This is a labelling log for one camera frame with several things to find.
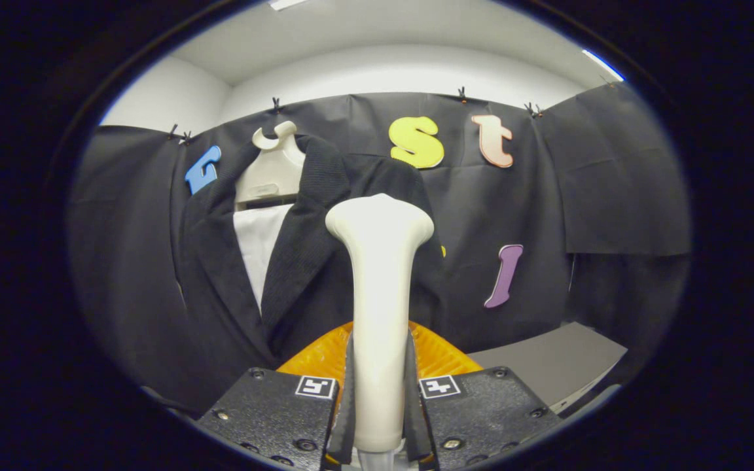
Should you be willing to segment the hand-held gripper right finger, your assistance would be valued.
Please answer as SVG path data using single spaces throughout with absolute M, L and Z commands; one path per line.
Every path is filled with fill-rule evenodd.
M 467 470 L 521 452 L 562 420 L 506 366 L 484 368 L 409 324 L 406 449 L 421 470 Z

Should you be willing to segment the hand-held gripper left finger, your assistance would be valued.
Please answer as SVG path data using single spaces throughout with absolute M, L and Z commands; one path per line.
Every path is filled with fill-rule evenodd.
M 198 427 L 276 468 L 341 469 L 353 447 L 352 333 L 353 325 L 344 324 L 276 370 L 246 370 Z

